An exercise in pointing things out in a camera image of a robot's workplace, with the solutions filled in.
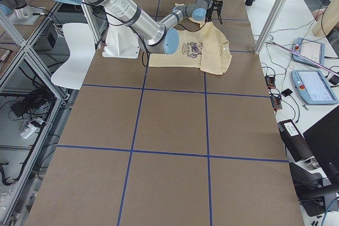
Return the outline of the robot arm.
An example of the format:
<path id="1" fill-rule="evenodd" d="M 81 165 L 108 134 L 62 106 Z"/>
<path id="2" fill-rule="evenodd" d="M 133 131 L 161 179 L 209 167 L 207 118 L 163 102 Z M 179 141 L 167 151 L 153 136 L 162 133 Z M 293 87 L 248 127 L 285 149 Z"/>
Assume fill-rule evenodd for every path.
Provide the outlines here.
<path id="1" fill-rule="evenodd" d="M 14 10 L 21 10 L 26 6 L 25 0 L 1 0 L 1 11 L 6 16 L 13 14 Z"/>
<path id="2" fill-rule="evenodd" d="M 53 0 L 81 5 L 83 0 Z M 133 0 L 87 0 L 86 5 L 103 6 L 107 15 L 117 19 L 120 25 L 130 27 L 139 35 L 139 45 L 149 53 L 173 54 L 179 47 L 180 36 L 175 29 L 184 18 L 202 21 L 211 7 L 210 0 L 196 0 L 189 5 L 176 6 L 161 21 L 154 21 Z"/>

